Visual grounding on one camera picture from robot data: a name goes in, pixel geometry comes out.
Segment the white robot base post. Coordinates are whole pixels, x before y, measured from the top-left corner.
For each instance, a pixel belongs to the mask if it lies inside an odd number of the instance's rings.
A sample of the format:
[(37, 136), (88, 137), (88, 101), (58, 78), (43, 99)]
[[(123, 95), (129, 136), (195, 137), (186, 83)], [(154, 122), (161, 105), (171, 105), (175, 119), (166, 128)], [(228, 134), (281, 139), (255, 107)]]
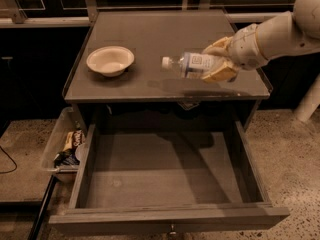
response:
[(302, 122), (308, 121), (320, 105), (320, 74), (294, 110), (295, 117)]

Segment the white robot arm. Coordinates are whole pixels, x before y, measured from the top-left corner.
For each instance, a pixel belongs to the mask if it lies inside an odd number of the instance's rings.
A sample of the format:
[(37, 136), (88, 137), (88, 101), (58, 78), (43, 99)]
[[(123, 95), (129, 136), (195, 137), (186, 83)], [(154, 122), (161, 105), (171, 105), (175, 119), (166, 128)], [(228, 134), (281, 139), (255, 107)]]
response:
[(222, 64), (203, 77), (207, 83), (234, 79), (240, 70), (255, 70), (271, 60), (320, 51), (320, 0), (296, 0), (287, 11), (238, 30), (207, 46), (204, 54)]

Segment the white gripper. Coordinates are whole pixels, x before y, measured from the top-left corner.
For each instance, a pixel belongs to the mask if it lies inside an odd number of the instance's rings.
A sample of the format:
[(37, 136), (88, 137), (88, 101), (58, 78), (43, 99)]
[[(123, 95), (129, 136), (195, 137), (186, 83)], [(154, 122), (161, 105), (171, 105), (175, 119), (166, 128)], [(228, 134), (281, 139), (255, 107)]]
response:
[(268, 63), (261, 53), (257, 42), (257, 24), (251, 24), (238, 30), (233, 37), (223, 37), (207, 46), (202, 53), (230, 57), (221, 65), (215, 67), (202, 80), (206, 83), (231, 81), (236, 78), (240, 68), (244, 70), (255, 70)]

